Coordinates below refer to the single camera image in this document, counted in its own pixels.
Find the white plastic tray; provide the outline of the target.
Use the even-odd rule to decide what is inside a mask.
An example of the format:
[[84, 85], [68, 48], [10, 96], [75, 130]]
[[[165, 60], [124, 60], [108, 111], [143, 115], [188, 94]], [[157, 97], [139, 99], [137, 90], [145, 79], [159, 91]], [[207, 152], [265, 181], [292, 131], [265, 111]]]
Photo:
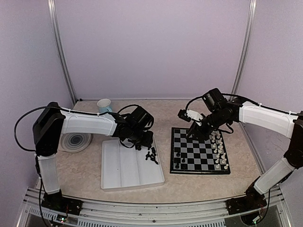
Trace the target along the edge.
[[101, 150], [101, 189], [105, 192], [144, 189], [162, 186], [165, 183], [156, 142], [159, 165], [145, 160], [148, 148], [129, 148], [131, 143], [122, 146], [119, 140], [106, 140]]

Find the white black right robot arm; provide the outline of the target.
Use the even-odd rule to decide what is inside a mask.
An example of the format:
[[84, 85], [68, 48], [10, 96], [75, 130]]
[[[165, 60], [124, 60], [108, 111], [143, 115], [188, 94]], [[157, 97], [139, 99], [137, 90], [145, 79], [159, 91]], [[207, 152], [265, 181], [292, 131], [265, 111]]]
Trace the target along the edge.
[[303, 166], [303, 114], [263, 106], [239, 95], [230, 95], [231, 100], [227, 100], [226, 96], [217, 88], [200, 96], [210, 111], [207, 116], [190, 110], [188, 105], [179, 111], [179, 118], [192, 122], [189, 136], [207, 140], [211, 132], [220, 126], [230, 127], [233, 122], [241, 122], [275, 131], [290, 139], [283, 157], [252, 184], [247, 190], [249, 194], [242, 199], [242, 206], [252, 210], [260, 203], [260, 195]]

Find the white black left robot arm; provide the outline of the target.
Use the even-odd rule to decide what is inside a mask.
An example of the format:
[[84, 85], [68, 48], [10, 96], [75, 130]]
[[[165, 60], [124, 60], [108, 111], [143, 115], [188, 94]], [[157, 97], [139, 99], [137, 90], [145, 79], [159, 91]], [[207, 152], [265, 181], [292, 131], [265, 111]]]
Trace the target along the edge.
[[63, 134], [100, 134], [132, 143], [134, 147], [151, 148], [153, 144], [154, 117], [144, 108], [135, 105], [131, 113], [121, 112], [88, 113], [60, 107], [57, 102], [35, 108], [20, 117], [42, 110], [33, 125], [35, 149], [21, 146], [27, 152], [34, 152], [36, 169], [43, 185], [48, 203], [56, 210], [66, 206], [66, 199], [58, 182], [55, 155]]

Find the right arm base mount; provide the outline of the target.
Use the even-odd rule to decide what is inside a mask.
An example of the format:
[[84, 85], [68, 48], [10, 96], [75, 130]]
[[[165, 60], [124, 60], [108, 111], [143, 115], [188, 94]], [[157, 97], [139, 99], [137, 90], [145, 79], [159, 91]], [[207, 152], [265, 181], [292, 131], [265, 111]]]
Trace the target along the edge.
[[243, 197], [228, 199], [226, 201], [226, 207], [229, 215], [259, 209], [265, 206], [267, 206], [267, 201], [264, 196], [258, 198], [252, 196], [243, 196]]

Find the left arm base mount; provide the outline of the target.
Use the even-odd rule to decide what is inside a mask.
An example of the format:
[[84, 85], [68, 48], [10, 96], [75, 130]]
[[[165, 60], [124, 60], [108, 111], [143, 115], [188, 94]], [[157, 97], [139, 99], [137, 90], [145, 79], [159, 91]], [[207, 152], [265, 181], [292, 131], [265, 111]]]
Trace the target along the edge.
[[83, 202], [71, 198], [44, 198], [41, 206], [65, 214], [79, 215]]

